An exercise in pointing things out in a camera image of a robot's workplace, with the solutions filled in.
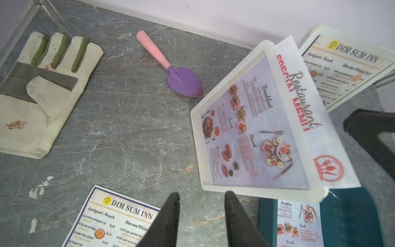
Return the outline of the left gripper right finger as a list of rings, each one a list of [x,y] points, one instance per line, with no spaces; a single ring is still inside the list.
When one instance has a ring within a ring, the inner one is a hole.
[[[269,247],[233,191],[225,193],[225,219],[229,247]]]

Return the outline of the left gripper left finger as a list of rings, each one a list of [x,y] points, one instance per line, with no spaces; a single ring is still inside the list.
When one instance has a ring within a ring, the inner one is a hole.
[[[176,247],[180,217],[180,196],[169,195],[137,247]]]

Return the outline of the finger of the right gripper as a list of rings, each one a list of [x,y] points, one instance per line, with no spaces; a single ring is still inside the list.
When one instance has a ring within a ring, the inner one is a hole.
[[[395,152],[379,138],[382,133],[394,133],[394,113],[357,109],[343,121],[343,129],[395,178]]]

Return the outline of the restaurant special menu sheet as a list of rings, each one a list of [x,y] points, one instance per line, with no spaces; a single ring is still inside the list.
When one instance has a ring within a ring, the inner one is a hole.
[[[361,183],[293,37],[260,43],[191,112],[204,185]]]

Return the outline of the Dim Sum Inn menu sheet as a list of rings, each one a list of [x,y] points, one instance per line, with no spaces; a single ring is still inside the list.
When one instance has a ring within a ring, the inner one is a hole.
[[[135,247],[160,208],[95,185],[64,247]]]

